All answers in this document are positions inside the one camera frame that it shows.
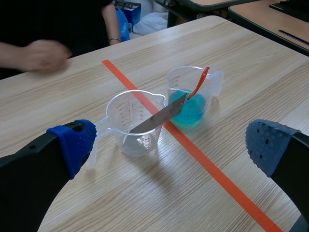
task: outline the blue rubber grip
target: blue rubber grip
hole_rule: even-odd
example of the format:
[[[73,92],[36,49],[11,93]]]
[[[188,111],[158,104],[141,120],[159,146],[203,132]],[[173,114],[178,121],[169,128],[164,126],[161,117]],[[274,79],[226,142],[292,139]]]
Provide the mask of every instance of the blue rubber grip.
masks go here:
[[[74,131],[65,126],[56,126],[47,130],[48,133],[58,137],[62,149],[62,155],[71,179],[81,169],[82,163],[87,154],[92,150],[93,143],[97,136],[96,126],[88,120],[76,120],[83,122],[84,128],[81,132]]]
[[[299,132],[277,122],[257,119],[249,123],[246,144],[250,158],[266,176],[276,170],[292,136]]]

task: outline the blue bag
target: blue bag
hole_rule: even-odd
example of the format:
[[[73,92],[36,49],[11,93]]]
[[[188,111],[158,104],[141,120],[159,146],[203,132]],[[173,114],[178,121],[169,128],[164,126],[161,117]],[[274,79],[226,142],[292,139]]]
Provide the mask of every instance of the blue bag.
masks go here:
[[[124,42],[130,39],[129,23],[127,21],[125,14],[120,9],[116,8],[116,11],[119,22],[121,41]]]

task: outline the person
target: person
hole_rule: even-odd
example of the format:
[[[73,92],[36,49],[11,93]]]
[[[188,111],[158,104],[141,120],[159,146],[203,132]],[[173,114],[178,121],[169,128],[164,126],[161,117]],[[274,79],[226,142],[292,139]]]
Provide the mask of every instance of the person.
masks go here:
[[[1,0],[0,80],[120,42],[112,0]]]

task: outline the bracelet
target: bracelet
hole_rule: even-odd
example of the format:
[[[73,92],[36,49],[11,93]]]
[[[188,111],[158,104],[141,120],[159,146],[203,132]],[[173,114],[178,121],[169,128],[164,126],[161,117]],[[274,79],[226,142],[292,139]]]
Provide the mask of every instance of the bracelet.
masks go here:
[[[108,40],[108,43],[110,43],[112,40],[118,40],[119,42],[121,42],[121,40],[119,40],[117,37],[111,37],[110,40]]]

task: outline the knife blade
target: knife blade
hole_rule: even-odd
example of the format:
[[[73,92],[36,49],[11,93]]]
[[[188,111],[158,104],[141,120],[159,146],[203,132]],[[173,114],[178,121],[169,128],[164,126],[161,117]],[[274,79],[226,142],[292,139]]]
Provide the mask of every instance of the knife blade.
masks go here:
[[[177,116],[182,111],[186,96],[187,94],[183,94],[180,98],[164,107],[158,113],[152,115],[149,119],[143,121],[138,126],[130,130],[130,133],[138,134],[152,131],[153,129],[161,126],[163,123]]]

